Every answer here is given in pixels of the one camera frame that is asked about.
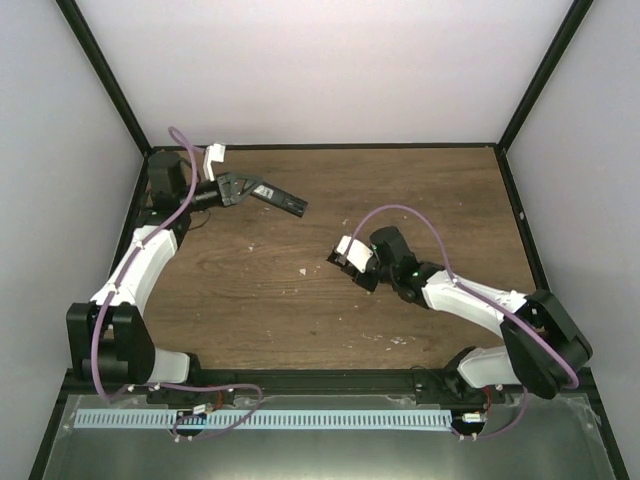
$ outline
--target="white wall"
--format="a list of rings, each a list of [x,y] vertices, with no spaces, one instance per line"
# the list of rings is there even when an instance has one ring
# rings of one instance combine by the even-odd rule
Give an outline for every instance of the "white wall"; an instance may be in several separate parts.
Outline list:
[[[551,287],[640,478],[640,3],[595,2],[509,160]]]
[[[0,478],[28,477],[141,156],[53,0],[0,2]]]
[[[498,141],[571,0],[79,0],[152,145]]]

